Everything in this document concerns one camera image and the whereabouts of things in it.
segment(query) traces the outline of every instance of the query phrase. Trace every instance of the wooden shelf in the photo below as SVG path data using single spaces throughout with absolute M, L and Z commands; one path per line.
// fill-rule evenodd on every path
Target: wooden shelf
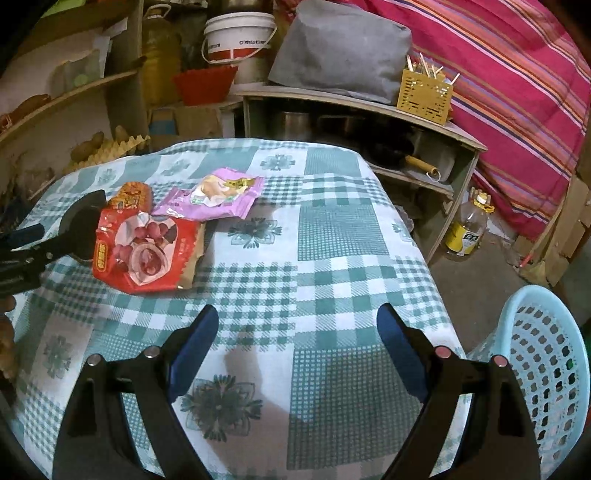
M 103 79 L 89 83 L 88 85 L 84 85 L 75 90 L 71 90 L 70 92 L 63 94 L 58 98 L 53 99 L 51 102 L 43 105 L 34 112 L 29 113 L 19 123 L 14 124 L 4 133 L 0 134 L 0 147 L 2 147 L 3 144 L 8 142 L 12 137 L 22 134 L 24 131 L 33 127 L 53 112 L 60 110 L 66 107 L 67 105 L 71 104 L 72 102 L 78 100 L 84 94 L 94 92 L 98 89 L 105 88 L 118 82 L 122 82 L 123 80 L 129 79 L 135 76 L 136 74 L 137 70 L 132 70 L 130 72 L 111 75 L 109 77 L 105 77 Z
M 432 179 L 427 177 L 427 175 L 425 175 L 423 172 L 411 170 L 410 168 L 405 168 L 403 170 L 393 170 L 391 168 L 383 168 L 378 165 L 375 165 L 367 159 L 366 161 L 368 162 L 370 168 L 377 175 L 383 175 L 385 177 L 390 177 L 391 179 L 414 183 L 419 187 L 423 187 L 429 190 L 433 190 L 434 192 L 441 193 L 450 200 L 453 199 L 453 188 L 451 185 L 439 183 L 437 181 L 432 181 Z
M 446 137 L 453 138 L 464 146 L 476 151 L 486 151 L 486 146 L 480 143 L 476 138 L 469 133 L 464 132 L 460 127 L 451 122 L 445 125 L 439 125 L 429 120 L 425 120 L 410 113 L 398 110 L 394 105 L 385 105 L 383 103 L 368 102 L 367 100 L 359 100 L 353 97 L 344 95 L 337 95 L 335 93 L 319 92 L 316 90 L 304 90 L 301 88 L 281 87 L 275 85 L 266 85 L 256 89 L 243 90 L 236 92 L 237 95 L 243 97 L 260 97 L 260 98 L 293 98 L 298 100 L 311 100 L 313 102 L 332 103 L 335 105 L 343 105 L 368 112 L 380 113 L 382 115 L 391 116 L 400 120 L 405 120 L 418 127 L 423 127 L 432 130 Z
M 15 58 L 59 38 L 98 27 L 110 27 L 127 17 L 136 3 L 137 0 L 105 0 L 43 17 L 18 47 Z

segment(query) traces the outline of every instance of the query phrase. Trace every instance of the wooden handle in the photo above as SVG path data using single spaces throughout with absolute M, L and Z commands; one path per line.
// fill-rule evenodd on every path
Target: wooden handle
M 437 177 L 439 175 L 439 170 L 437 169 L 437 167 L 434 167 L 430 163 L 424 162 L 423 160 L 420 160 L 416 157 L 412 157 L 410 155 L 407 155 L 405 159 L 409 165 L 413 165 L 433 177 Z

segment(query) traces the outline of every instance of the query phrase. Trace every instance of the plastic bottle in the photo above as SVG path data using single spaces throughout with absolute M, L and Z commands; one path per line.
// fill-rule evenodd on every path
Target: plastic bottle
M 477 246 L 486 229 L 488 216 L 495 211 L 493 206 L 486 204 L 487 199 L 486 193 L 479 193 L 474 200 L 461 205 L 445 239 L 448 256 L 466 257 Z
M 173 77 L 181 73 L 181 44 L 172 24 L 164 17 L 171 6 L 148 8 L 142 23 L 142 91 L 147 108 L 169 105 L 180 99 Z

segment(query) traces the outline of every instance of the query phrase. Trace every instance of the metal screw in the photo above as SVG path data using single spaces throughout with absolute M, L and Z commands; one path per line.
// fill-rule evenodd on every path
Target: metal screw
M 160 354 L 160 347 L 156 345 L 149 346 L 144 350 L 144 355 L 148 358 L 155 358 Z
M 435 355 L 437 355 L 439 358 L 450 358 L 452 351 L 446 346 L 440 345 L 435 348 Z
M 495 355 L 492 358 L 492 361 L 498 367 L 506 367 L 509 364 L 508 360 L 504 356 L 502 356 L 502 355 Z
M 89 364 L 91 367 L 97 366 L 103 358 L 98 353 L 93 353 L 88 359 L 86 363 Z

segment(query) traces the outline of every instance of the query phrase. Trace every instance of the pink snack package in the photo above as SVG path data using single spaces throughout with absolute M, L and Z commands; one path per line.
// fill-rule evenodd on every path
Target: pink snack package
M 173 187 L 152 215 L 168 215 L 205 222 L 216 218 L 245 219 L 260 197 L 264 177 L 249 178 L 232 168 L 219 168 L 207 175 L 193 190 Z

